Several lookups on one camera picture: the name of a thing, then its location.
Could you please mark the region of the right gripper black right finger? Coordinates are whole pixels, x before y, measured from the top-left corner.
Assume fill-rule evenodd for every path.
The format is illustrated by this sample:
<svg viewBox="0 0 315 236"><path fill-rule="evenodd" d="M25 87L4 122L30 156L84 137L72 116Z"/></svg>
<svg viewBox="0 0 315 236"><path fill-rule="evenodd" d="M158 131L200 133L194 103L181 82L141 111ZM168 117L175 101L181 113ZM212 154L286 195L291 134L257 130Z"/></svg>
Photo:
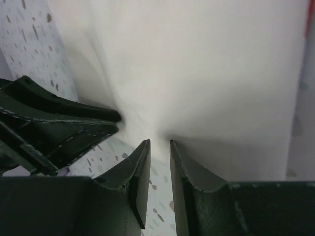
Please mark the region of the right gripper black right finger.
<svg viewBox="0 0 315 236"><path fill-rule="evenodd" d="M227 181L170 142L179 236L312 236L312 181Z"/></svg>

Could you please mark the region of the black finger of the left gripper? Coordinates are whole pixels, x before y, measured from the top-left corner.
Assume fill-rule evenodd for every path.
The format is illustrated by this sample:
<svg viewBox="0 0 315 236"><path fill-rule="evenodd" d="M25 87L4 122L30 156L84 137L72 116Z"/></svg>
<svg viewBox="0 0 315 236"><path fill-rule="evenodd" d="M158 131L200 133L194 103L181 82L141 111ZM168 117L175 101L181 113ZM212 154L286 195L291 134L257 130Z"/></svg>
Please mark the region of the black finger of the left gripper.
<svg viewBox="0 0 315 236"><path fill-rule="evenodd" d="M85 105L58 97L28 76L22 76L15 81L1 79L0 90L24 105L52 114L102 119L114 123L122 120L116 110Z"/></svg>
<svg viewBox="0 0 315 236"><path fill-rule="evenodd" d="M0 172L24 167L31 175L56 176L118 132L120 115L109 109L78 109L71 115L0 110Z"/></svg>

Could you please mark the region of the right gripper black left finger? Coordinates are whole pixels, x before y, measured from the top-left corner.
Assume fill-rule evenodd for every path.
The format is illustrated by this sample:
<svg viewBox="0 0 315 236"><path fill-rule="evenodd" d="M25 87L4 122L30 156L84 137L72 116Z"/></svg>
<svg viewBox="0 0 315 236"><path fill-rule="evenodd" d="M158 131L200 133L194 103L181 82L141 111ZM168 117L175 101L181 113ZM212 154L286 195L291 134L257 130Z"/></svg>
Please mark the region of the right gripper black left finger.
<svg viewBox="0 0 315 236"><path fill-rule="evenodd" d="M145 228L151 143L98 176L2 177L3 236L138 236Z"/></svg>

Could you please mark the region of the white t shirt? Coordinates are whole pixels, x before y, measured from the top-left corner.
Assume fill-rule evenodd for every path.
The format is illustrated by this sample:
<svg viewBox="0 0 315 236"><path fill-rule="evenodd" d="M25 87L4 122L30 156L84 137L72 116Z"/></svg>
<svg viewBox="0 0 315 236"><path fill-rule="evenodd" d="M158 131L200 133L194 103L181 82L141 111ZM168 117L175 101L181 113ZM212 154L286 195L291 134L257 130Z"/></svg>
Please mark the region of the white t shirt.
<svg viewBox="0 0 315 236"><path fill-rule="evenodd" d="M227 180L285 178L306 0L50 0L79 97Z"/></svg>

